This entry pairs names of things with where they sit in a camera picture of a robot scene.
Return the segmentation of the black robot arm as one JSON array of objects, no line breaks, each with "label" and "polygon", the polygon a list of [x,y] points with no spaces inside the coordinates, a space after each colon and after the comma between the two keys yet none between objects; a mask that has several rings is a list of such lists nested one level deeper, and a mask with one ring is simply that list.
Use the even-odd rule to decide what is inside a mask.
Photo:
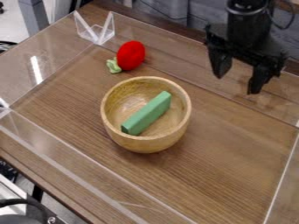
[{"label": "black robot arm", "polygon": [[258,94],[273,77],[280,76],[286,52],[270,35],[270,26],[281,27],[273,20],[274,0],[228,0],[225,24],[206,24],[205,46],[213,75],[220,79],[232,66],[232,59],[253,68],[246,83],[246,93]]}]

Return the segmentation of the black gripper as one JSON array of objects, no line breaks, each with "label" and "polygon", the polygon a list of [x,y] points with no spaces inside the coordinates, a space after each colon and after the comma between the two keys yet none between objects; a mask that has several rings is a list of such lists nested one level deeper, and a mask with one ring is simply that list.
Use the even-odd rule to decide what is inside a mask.
[{"label": "black gripper", "polygon": [[285,66],[286,52],[281,44],[268,34],[252,46],[242,46],[228,40],[225,24],[206,24],[204,27],[209,64],[213,75],[220,79],[237,59],[252,66],[252,76],[246,83],[246,93],[256,95],[262,86]]}]

